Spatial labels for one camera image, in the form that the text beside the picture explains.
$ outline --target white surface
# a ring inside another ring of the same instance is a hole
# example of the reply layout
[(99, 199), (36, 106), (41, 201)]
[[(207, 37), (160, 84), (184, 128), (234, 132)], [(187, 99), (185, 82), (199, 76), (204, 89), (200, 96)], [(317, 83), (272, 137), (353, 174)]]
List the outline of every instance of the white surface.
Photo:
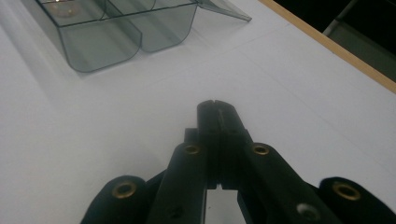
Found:
[[(234, 105), (253, 140), (314, 185), (350, 178), (396, 211), (396, 97), (255, 0), (245, 23), (198, 9), (180, 45), (87, 76), (19, 0), (0, 2), (0, 223), (79, 223), (119, 175), (169, 162), (195, 107)], [(208, 194), (206, 223), (242, 223)]]

